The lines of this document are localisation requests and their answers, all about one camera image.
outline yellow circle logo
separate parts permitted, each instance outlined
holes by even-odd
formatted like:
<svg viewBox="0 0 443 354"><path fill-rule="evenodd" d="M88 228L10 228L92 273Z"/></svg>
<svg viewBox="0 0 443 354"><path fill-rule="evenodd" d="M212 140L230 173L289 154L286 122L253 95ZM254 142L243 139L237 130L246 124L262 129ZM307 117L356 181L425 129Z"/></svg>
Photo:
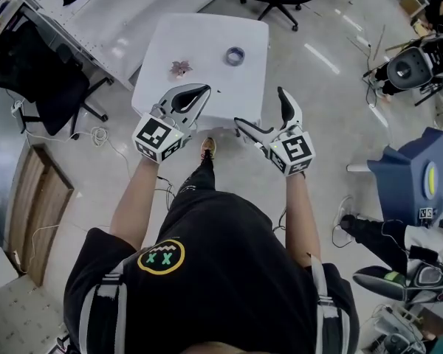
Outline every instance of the yellow circle logo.
<svg viewBox="0 0 443 354"><path fill-rule="evenodd" d="M138 257L141 270L154 275L169 274L184 262L185 248L177 240L164 240Z"/></svg>

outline sneaker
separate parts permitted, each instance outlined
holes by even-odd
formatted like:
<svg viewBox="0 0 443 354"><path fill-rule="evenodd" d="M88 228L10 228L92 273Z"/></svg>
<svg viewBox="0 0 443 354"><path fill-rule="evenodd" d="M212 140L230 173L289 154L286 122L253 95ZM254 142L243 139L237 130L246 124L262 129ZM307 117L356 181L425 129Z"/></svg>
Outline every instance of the sneaker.
<svg viewBox="0 0 443 354"><path fill-rule="evenodd" d="M340 202L338 212L333 220L332 241L336 247L344 247L350 244L354 238L346 231L343 231L340 225L341 220L346 215L351 215L353 208L353 197L347 195Z"/></svg>
<svg viewBox="0 0 443 354"><path fill-rule="evenodd" d="M374 89L374 91L376 92L376 96L378 96L385 103L389 103L390 101L392 101L392 97L390 96L390 94L384 93L382 91L382 87L378 88L378 89Z"/></svg>
<svg viewBox="0 0 443 354"><path fill-rule="evenodd" d="M205 160L207 157L207 151L210 154L210 159L215 159L215 152L216 152L216 142L213 138L206 138L206 140L203 141L202 146L200 147L200 156L202 157L202 160Z"/></svg>
<svg viewBox="0 0 443 354"><path fill-rule="evenodd" d="M376 72L377 70L375 69L373 72L369 74L369 85L373 90L376 90L381 87L380 85L381 80L376 79Z"/></svg>

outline white desk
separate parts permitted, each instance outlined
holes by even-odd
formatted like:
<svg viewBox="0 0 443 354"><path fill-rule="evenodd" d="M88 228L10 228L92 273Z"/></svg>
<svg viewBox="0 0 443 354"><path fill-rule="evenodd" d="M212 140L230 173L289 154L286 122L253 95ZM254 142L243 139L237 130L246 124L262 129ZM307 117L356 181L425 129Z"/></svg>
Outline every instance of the white desk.
<svg viewBox="0 0 443 354"><path fill-rule="evenodd" d="M224 62L230 47L245 52L240 66ZM169 89L204 83L211 96L202 111L199 130L236 128L234 117L261 124L269 27L262 21L224 15L170 14L159 21L146 52L131 104L151 111ZM170 73L173 61L188 60L193 71L182 78Z"/></svg>
<svg viewBox="0 0 443 354"><path fill-rule="evenodd" d="M212 0L25 0L74 48L126 88L142 64L159 18L194 13Z"/></svg>

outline black pants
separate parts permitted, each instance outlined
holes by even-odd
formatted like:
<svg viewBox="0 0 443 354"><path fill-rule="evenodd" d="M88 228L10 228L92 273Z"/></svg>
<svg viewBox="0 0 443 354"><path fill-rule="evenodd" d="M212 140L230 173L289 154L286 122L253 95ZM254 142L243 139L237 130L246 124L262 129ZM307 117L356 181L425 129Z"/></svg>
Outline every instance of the black pants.
<svg viewBox="0 0 443 354"><path fill-rule="evenodd" d="M184 181L177 195L194 190L215 190L215 173L213 173L213 162L209 156L204 157L195 172Z"/></svg>
<svg viewBox="0 0 443 354"><path fill-rule="evenodd" d="M389 77L387 76L387 66L389 65L389 62L384 64L384 66L379 67L376 71L376 79L378 80L385 80L384 86L382 87L382 91L386 94L390 94L391 96L395 93L399 93L402 91L399 88L396 88L392 85L392 83L389 81Z"/></svg>
<svg viewBox="0 0 443 354"><path fill-rule="evenodd" d="M407 274L408 258L404 252L406 224L399 221L386 223L367 221L358 219L353 215L346 215L341 220L340 226L354 237L359 244L363 244L390 266L392 270L400 274Z"/></svg>

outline desk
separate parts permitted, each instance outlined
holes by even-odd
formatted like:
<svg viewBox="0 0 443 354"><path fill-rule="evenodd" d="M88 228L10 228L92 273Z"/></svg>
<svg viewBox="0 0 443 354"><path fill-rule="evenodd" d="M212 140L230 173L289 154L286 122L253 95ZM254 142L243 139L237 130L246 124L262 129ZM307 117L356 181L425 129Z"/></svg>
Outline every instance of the desk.
<svg viewBox="0 0 443 354"><path fill-rule="evenodd" d="M245 52L240 66L224 62L233 46ZM151 111L175 86L204 83L211 96L202 111L199 130L236 128L234 117L261 124L269 27L262 21L224 15L170 14L159 21L146 52L131 104ZM182 78L170 73L173 61L188 60L193 71Z"/></svg>
<svg viewBox="0 0 443 354"><path fill-rule="evenodd" d="M25 0L95 65L132 90L159 18L194 13L212 0Z"/></svg>

